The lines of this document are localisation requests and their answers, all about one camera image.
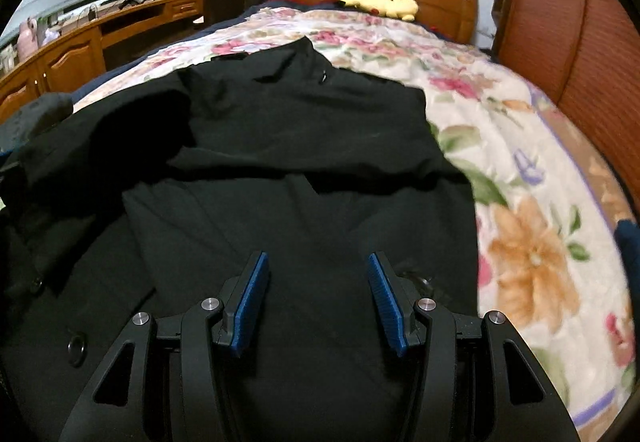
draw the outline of yellow plush toy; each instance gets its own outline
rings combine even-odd
[[[376,16],[413,21],[418,11],[414,0],[341,0],[345,6],[356,7]]]

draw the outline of metal pin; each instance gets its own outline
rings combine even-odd
[[[216,308],[218,308],[220,306],[220,301],[218,301],[214,297],[208,297],[208,298],[206,298],[206,300],[204,300],[202,303],[200,303],[200,306],[204,310],[211,311],[211,310],[215,310]]]
[[[501,325],[502,323],[504,323],[506,321],[507,317],[500,312],[499,310],[491,310],[489,312],[489,320],[492,323],[495,323],[497,325]]]
[[[428,297],[423,297],[422,299],[418,299],[418,307],[426,311],[433,310],[436,308],[436,301]]]
[[[132,319],[133,324],[139,327],[145,324],[148,320],[149,320],[149,314],[147,314],[146,312],[138,312],[136,315],[133,316],[133,319]]]

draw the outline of pink bottle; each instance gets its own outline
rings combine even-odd
[[[25,62],[38,51],[38,22],[28,18],[20,23],[20,35],[18,35],[18,59]]]

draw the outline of floral blanket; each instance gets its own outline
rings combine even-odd
[[[630,301],[612,238],[631,217],[589,141],[535,86],[418,25],[340,11],[263,9],[167,47],[75,110],[177,68],[307,36],[334,66],[424,91],[426,119],[476,201],[478,313],[505,312],[545,368],[583,442],[595,442],[635,377]]]

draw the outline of wooden wardrobe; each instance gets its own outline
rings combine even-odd
[[[543,89],[640,207],[640,36],[618,0],[497,0],[494,53]]]

